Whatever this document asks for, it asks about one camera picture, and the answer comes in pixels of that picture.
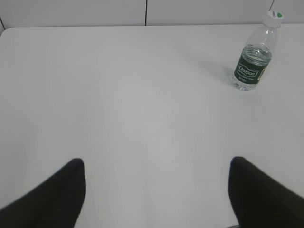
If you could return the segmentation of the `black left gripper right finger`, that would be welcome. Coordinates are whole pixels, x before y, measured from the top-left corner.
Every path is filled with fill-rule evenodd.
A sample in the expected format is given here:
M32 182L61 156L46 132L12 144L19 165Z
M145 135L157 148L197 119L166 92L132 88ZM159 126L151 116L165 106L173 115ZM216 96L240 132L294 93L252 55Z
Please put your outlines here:
M304 199L243 157L231 160L228 195L239 228L304 226Z

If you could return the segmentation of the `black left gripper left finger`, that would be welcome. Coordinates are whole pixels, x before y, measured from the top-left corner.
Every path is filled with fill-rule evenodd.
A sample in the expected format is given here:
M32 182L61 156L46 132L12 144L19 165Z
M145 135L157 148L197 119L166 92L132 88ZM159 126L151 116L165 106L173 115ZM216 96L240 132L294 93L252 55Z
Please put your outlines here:
M0 210L2 228L73 228L86 196L84 162L75 158Z

